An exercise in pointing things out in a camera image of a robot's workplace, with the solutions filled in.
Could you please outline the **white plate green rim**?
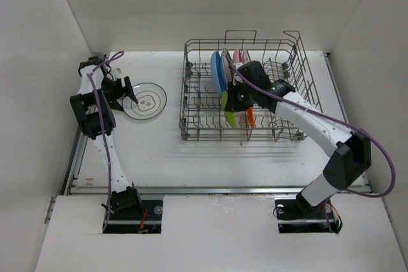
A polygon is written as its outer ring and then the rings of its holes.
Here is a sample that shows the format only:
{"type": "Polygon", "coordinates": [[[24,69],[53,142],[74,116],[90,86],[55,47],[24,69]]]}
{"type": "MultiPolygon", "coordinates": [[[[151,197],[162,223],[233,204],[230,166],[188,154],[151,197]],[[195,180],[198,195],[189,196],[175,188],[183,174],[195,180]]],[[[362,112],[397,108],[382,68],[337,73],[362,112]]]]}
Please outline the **white plate green rim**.
{"type": "Polygon", "coordinates": [[[150,120],[162,113],[167,104],[165,90],[156,83],[143,82],[132,86],[137,100],[129,97],[122,100],[124,113],[135,120],[150,120]]]}

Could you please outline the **blue plate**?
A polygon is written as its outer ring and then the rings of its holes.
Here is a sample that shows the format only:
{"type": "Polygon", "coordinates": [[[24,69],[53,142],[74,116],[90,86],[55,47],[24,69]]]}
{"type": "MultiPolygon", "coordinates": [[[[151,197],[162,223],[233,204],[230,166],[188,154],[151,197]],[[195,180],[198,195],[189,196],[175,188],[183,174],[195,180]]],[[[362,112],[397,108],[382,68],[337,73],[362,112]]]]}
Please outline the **blue plate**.
{"type": "Polygon", "coordinates": [[[224,69],[221,67],[221,56],[217,51],[211,55],[210,68],[215,90],[218,96],[222,96],[222,93],[227,90],[227,81],[224,77],[224,69]]]}

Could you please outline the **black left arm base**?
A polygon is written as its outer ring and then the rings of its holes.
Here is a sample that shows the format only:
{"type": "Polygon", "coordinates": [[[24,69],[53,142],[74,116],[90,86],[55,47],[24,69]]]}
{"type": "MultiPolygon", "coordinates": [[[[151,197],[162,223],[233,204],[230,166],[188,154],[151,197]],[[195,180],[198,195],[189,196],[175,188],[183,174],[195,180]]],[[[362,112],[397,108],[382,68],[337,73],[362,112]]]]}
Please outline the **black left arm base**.
{"type": "Polygon", "coordinates": [[[103,225],[103,234],[161,234],[163,199],[142,201],[142,208],[136,211],[115,213],[110,210],[103,225]]]}

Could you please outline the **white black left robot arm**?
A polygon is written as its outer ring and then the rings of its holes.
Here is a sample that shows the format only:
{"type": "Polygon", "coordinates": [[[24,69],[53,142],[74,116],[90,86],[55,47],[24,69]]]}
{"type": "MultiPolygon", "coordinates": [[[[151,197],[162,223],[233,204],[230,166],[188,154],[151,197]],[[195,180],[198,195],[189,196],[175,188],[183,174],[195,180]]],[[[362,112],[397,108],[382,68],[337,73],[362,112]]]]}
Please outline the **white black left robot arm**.
{"type": "Polygon", "coordinates": [[[129,77],[114,79],[108,71],[110,63],[122,54],[118,52],[111,59],[94,56],[81,62],[78,67],[80,89],[69,101],[82,134],[95,144],[108,172],[108,202],[105,209],[116,216],[125,215],[134,219],[141,215],[143,204],[136,187],[126,178],[116,152],[113,111],[124,110],[119,104],[120,99],[128,97],[133,102],[138,100],[129,77]]]}

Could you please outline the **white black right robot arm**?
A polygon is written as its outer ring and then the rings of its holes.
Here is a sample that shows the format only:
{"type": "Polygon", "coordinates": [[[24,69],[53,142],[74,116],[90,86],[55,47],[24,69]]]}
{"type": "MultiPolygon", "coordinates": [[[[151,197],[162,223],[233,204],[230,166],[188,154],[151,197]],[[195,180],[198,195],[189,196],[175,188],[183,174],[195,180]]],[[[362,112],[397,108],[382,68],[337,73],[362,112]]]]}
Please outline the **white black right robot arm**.
{"type": "Polygon", "coordinates": [[[319,205],[340,190],[348,189],[372,163],[371,141],[344,122],[317,111],[287,81],[271,82],[263,66],[251,61],[230,68],[243,81],[240,99],[252,101],[288,120],[317,143],[329,160],[322,173],[296,197],[296,212],[310,217],[319,205]]]}

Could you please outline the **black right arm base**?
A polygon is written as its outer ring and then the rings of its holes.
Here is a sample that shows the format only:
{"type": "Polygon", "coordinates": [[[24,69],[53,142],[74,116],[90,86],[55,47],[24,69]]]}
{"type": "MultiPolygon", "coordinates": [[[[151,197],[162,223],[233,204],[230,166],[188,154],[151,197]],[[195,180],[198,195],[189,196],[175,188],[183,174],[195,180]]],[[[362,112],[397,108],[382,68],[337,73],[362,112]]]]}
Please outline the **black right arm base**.
{"type": "Polygon", "coordinates": [[[339,234],[343,221],[331,201],[302,211],[296,199],[275,199],[273,214],[280,234],[332,233],[339,234]]]}

